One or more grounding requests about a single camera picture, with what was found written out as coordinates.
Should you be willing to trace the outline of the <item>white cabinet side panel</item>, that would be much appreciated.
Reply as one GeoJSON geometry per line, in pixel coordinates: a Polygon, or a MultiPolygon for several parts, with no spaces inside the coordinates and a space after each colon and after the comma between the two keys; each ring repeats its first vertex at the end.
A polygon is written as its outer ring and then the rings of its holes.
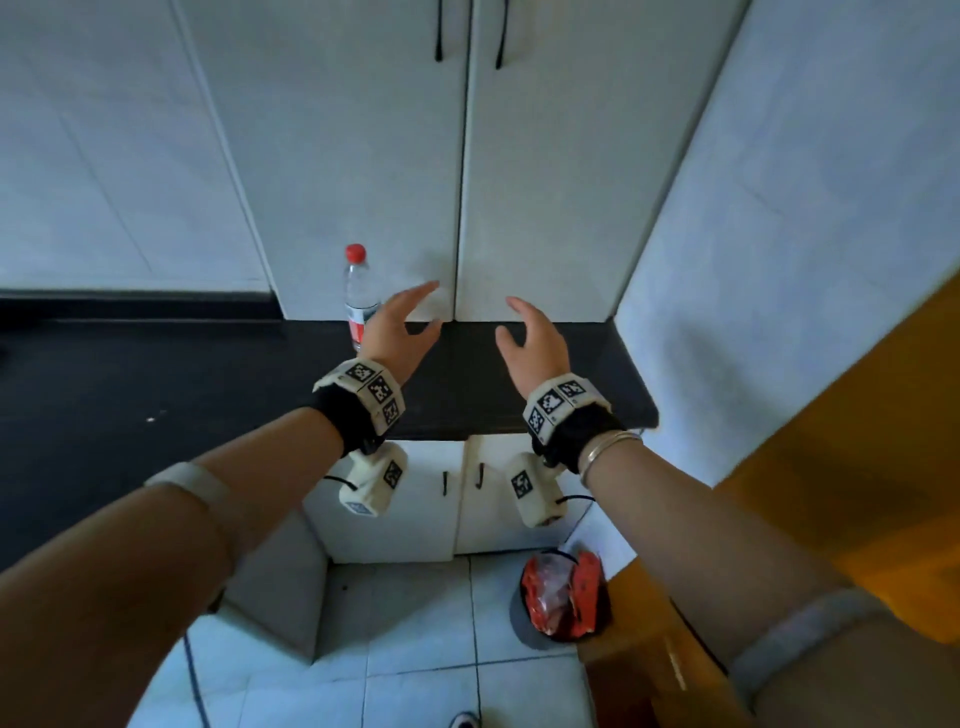
{"type": "Polygon", "coordinates": [[[317,656],[330,557],[302,508],[227,582],[216,616],[303,664],[317,656]]]}

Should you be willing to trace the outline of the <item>person's right hand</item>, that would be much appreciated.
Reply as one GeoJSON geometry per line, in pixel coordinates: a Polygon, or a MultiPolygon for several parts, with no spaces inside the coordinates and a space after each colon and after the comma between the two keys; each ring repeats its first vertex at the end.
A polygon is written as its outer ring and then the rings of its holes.
{"type": "Polygon", "coordinates": [[[525,327],[523,364],[518,370],[507,370],[513,386],[527,400],[545,382],[570,374],[569,348],[543,311],[520,297],[506,297],[506,303],[525,327]]]}

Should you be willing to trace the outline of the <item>person's left hand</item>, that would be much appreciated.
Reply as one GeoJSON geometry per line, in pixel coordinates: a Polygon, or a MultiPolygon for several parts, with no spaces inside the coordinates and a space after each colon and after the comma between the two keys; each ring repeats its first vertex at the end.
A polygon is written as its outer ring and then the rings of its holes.
{"type": "Polygon", "coordinates": [[[430,294],[439,288],[438,280],[402,290],[384,302],[367,321],[359,357],[383,365],[401,385],[405,385],[418,368],[408,368],[406,328],[408,316],[430,294]]]}

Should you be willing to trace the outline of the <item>red-capped clear water bottle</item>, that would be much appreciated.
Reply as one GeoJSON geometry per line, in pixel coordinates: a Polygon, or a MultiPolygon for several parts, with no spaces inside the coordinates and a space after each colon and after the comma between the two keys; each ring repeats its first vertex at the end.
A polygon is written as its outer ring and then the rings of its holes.
{"type": "Polygon", "coordinates": [[[379,278],[370,267],[366,247],[350,244],[344,248],[344,306],[351,343],[359,351],[367,322],[378,312],[382,297],[379,278]]]}

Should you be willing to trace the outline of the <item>orange wooden door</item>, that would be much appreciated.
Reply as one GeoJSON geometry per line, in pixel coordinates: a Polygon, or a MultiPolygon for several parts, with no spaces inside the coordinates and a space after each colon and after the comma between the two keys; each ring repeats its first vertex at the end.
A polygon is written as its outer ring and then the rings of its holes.
{"type": "MultiPolygon", "coordinates": [[[[941,648],[960,698],[960,270],[715,492],[941,648]]],[[[601,560],[611,625],[579,648],[597,728],[747,728],[651,559],[601,560]]]]}

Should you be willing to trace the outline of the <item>grey elbow band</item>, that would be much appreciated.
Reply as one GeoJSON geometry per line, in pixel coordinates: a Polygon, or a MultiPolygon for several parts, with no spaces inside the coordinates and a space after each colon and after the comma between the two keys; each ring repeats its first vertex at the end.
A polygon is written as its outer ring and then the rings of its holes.
{"type": "Polygon", "coordinates": [[[151,476],[143,486],[175,487],[203,504],[225,542],[229,573],[235,575],[249,552],[250,538],[242,503],[227,485],[202,466],[179,462],[151,476]]]}
{"type": "Polygon", "coordinates": [[[729,683],[751,712],[762,688],[811,650],[864,622],[893,617],[886,604],[863,588],[834,589],[789,613],[748,645],[728,667],[729,683]]]}

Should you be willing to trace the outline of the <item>tall white cabinet door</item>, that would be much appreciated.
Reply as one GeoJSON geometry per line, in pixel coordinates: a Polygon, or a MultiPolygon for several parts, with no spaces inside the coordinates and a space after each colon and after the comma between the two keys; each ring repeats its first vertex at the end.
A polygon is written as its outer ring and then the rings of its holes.
{"type": "Polygon", "coordinates": [[[749,0],[474,0],[454,317],[616,311],[749,0]]]}
{"type": "Polygon", "coordinates": [[[381,297],[453,319],[472,0],[174,0],[284,316],[345,320],[345,248],[381,297]]]}

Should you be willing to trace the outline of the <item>small white cabinet door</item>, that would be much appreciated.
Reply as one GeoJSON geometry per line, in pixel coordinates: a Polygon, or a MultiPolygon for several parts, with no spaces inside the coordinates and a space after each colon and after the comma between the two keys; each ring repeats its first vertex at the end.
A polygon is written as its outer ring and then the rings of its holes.
{"type": "Polygon", "coordinates": [[[387,512],[356,516],[339,500],[341,484],[322,480],[303,510],[337,564],[447,562],[453,558],[462,497],[465,442],[399,441],[408,456],[387,512]],[[448,471],[448,495],[442,473],[448,471]]]}
{"type": "Polygon", "coordinates": [[[558,548],[591,508],[592,503],[583,499],[588,492],[579,478],[564,472],[558,485],[565,496],[575,496],[566,502],[566,517],[546,527],[526,527],[506,479],[506,466],[514,455],[530,451],[530,437],[525,433],[475,435],[466,441],[456,555],[558,548]],[[479,462],[486,468],[478,491],[474,483],[479,462]]]}

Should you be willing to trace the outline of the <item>person's left forearm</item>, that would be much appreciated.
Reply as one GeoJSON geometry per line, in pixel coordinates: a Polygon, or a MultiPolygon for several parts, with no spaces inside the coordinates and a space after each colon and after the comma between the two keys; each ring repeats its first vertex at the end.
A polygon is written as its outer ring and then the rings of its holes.
{"type": "MultiPolygon", "coordinates": [[[[343,454],[300,408],[198,456],[255,548],[343,454]]],[[[0,573],[0,728],[125,728],[155,674],[234,571],[196,496],[141,487],[0,573]]]]}

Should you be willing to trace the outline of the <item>person's right forearm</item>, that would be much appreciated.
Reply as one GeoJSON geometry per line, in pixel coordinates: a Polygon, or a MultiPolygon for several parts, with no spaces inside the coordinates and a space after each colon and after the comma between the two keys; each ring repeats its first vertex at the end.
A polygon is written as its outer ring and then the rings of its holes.
{"type": "MultiPolygon", "coordinates": [[[[597,504],[726,672],[792,612],[856,587],[633,433],[595,437],[580,467],[597,504]]],[[[895,616],[877,617],[774,675],[752,707],[762,728],[960,728],[960,653],[895,616]]]]}

